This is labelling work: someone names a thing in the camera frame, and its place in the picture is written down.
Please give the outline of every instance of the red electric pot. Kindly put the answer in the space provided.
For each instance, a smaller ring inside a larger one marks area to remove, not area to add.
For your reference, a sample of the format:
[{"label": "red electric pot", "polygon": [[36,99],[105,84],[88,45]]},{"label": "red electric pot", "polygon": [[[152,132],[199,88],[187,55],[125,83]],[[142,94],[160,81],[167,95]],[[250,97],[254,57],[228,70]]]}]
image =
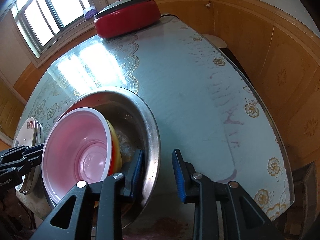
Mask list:
[{"label": "red electric pot", "polygon": [[155,23],[161,17],[154,0],[118,0],[94,16],[101,38],[112,38]]}]

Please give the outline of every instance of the metal screw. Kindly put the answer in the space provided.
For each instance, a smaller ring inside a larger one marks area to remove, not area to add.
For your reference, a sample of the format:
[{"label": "metal screw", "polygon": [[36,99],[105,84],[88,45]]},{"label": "metal screw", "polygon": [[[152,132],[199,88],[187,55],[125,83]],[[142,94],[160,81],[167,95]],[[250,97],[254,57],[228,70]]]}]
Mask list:
[{"label": "metal screw", "polygon": [[82,188],[82,187],[84,187],[85,186],[85,181],[83,181],[83,180],[81,180],[81,181],[78,181],[77,182],[77,187],[79,187],[79,188]]},{"label": "metal screw", "polygon": [[236,181],[230,181],[229,182],[229,187],[231,187],[231,188],[237,188],[238,186],[239,186],[239,184]]},{"label": "metal screw", "polygon": [[113,174],[113,177],[114,177],[115,179],[121,179],[121,178],[123,177],[123,174],[120,173],[120,172],[117,172],[117,173]]},{"label": "metal screw", "polygon": [[196,173],[192,174],[192,177],[193,177],[194,179],[201,179],[201,178],[202,178],[202,174],[196,172]]}]

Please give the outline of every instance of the pink bowl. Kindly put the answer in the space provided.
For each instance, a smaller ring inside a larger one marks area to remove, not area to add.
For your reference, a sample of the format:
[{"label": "pink bowl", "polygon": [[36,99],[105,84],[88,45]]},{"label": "pink bowl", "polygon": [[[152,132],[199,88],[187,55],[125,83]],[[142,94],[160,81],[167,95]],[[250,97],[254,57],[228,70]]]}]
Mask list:
[{"label": "pink bowl", "polygon": [[83,107],[63,116],[50,131],[42,155],[42,177],[57,204],[80,180],[102,181],[109,172],[112,139],[106,119]]}]

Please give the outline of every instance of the metal basin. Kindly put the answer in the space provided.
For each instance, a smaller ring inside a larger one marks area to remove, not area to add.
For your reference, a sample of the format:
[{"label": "metal basin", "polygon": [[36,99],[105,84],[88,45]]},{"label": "metal basin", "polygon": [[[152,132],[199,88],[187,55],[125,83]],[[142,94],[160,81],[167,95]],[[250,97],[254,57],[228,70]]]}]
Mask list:
[{"label": "metal basin", "polygon": [[[124,228],[145,208],[156,184],[160,167],[160,137],[156,120],[138,95],[119,87],[104,87],[80,96],[62,116],[79,107],[98,110],[113,125],[119,139],[123,163],[131,160],[135,149],[141,148],[145,151],[142,195],[133,205],[122,208]],[[55,204],[47,193],[46,198],[51,208],[54,208]]]}]

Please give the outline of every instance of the table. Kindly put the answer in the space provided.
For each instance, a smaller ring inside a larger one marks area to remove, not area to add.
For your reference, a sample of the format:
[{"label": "table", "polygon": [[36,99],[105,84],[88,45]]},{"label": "table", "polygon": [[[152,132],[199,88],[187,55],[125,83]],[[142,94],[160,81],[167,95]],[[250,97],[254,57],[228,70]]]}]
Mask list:
[{"label": "table", "polygon": [[[17,131],[32,116],[47,136],[77,97],[104,86],[137,93],[161,139],[159,179],[149,205],[125,231],[128,239],[164,235],[169,225],[166,239],[190,238],[193,205],[181,204],[175,193],[175,148],[211,179],[238,181],[271,220],[293,203],[288,158],[261,98],[219,49],[172,16],[116,39],[94,36],[57,59],[30,96]],[[40,181],[31,194],[17,196],[41,218],[50,212]]]}]

